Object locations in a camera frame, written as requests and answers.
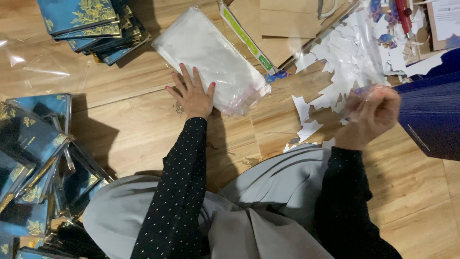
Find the woman's left hand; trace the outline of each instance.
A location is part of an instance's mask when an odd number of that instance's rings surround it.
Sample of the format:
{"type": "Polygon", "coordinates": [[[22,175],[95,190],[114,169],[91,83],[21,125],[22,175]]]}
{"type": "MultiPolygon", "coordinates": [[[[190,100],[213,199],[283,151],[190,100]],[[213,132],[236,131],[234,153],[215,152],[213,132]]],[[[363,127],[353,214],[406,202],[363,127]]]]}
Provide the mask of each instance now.
{"type": "Polygon", "coordinates": [[[193,67],[193,78],[195,83],[192,83],[189,72],[183,63],[179,64],[184,76],[185,85],[179,80],[177,73],[174,71],[171,73],[176,83],[176,87],[179,89],[182,96],[176,93],[171,87],[166,86],[166,91],[170,93],[176,100],[182,105],[187,113],[187,120],[194,117],[201,117],[207,120],[207,117],[213,111],[213,97],[216,83],[212,82],[207,89],[207,94],[204,92],[203,85],[201,83],[200,74],[198,69],[193,67]]]}

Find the green label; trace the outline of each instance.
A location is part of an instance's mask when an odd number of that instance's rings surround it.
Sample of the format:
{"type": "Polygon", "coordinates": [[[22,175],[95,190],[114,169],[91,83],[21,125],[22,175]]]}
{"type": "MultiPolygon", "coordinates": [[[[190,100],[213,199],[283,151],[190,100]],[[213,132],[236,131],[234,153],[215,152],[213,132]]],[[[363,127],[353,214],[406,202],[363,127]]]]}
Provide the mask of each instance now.
{"type": "Polygon", "coordinates": [[[261,64],[265,67],[266,70],[270,70],[270,69],[271,69],[270,62],[268,62],[268,60],[267,60],[263,55],[260,55],[260,56],[259,56],[259,61],[260,61],[261,64]]]}
{"type": "Polygon", "coordinates": [[[232,15],[229,13],[229,11],[227,9],[225,9],[225,8],[224,8],[224,17],[230,22],[230,24],[233,27],[233,29],[235,30],[235,32],[246,43],[246,45],[254,53],[254,55],[257,55],[259,53],[259,50],[253,44],[251,39],[246,35],[246,33],[241,29],[241,27],[238,25],[238,23],[235,21],[235,19],[232,17],[232,15]]]}

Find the person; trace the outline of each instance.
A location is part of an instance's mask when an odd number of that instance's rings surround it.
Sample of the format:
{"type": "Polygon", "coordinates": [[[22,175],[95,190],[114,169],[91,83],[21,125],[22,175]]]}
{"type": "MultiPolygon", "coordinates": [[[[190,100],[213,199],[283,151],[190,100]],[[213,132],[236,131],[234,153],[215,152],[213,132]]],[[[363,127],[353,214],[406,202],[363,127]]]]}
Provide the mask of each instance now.
{"type": "Polygon", "coordinates": [[[347,103],[353,121],[326,150],[300,145],[247,170],[219,194],[206,191],[207,118],[216,87],[203,90],[180,64],[186,87],[166,90],[187,113],[163,159],[162,177],[131,176],[99,190],[83,215],[111,259],[393,259],[398,251],[369,218],[362,151],[397,122],[400,98],[378,87],[347,103]]]}

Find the hand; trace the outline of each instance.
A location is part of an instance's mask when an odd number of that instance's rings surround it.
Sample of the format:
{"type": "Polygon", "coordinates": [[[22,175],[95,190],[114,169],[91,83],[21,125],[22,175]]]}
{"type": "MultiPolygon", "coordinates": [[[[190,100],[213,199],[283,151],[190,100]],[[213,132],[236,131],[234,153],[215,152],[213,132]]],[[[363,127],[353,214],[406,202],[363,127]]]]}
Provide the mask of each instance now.
{"type": "Polygon", "coordinates": [[[185,85],[179,80],[177,73],[172,72],[172,77],[176,83],[177,89],[179,89],[182,96],[176,93],[171,87],[166,86],[166,91],[170,93],[176,100],[182,105],[187,113],[187,120],[193,117],[201,117],[207,120],[207,117],[213,111],[213,97],[216,83],[212,82],[207,89],[207,94],[204,92],[203,85],[201,83],[200,74],[198,69],[193,67],[193,78],[195,83],[192,83],[189,72],[183,63],[179,64],[184,76],[185,85]]]}
{"type": "Polygon", "coordinates": [[[369,142],[393,128],[400,104],[399,94],[390,87],[375,88],[366,100],[354,97],[346,107],[355,114],[355,120],[335,134],[335,146],[364,150],[369,142]]]}

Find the black polka dot sleeve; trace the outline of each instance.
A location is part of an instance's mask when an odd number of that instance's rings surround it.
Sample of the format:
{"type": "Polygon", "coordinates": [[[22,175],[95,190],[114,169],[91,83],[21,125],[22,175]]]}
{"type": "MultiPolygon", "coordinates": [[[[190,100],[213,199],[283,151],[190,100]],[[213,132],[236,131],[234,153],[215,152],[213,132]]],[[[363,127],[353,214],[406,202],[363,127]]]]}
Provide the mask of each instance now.
{"type": "Polygon", "coordinates": [[[174,147],[163,159],[163,176],[150,204],[131,259],[198,258],[198,215],[206,191],[205,119],[185,122],[174,147]]]}
{"type": "Polygon", "coordinates": [[[322,246],[335,259],[402,258],[371,222],[371,198],[362,152],[332,147],[315,220],[322,246]]]}

